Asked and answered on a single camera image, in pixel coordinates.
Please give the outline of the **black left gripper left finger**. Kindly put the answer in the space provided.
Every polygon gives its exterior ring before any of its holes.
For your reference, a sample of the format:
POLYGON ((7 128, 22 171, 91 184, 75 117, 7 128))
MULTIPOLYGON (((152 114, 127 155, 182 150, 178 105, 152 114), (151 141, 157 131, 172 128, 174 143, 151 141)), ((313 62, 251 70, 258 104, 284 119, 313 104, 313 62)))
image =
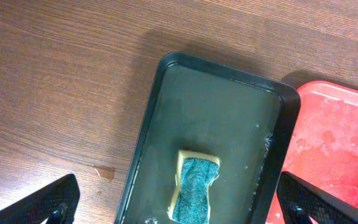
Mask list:
POLYGON ((0 210, 0 223, 72 224, 80 199, 74 174, 67 174, 0 210))

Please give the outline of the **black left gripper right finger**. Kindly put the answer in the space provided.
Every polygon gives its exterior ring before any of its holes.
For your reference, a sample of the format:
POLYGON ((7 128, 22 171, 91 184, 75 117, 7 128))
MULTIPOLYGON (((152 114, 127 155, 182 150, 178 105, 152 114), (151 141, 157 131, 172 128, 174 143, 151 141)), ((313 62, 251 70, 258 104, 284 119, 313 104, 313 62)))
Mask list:
POLYGON ((276 193, 285 224, 358 224, 358 208, 290 172, 280 174, 276 193))

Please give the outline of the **green and yellow sponge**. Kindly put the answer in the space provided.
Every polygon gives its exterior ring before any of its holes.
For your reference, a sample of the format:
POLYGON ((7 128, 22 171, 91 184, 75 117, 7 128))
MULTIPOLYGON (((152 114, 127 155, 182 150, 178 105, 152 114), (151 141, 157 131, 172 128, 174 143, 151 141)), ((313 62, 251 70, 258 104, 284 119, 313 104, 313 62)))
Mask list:
POLYGON ((219 177, 220 158, 195 151, 178 152, 175 190, 168 217, 181 224, 208 224, 209 187, 219 177))

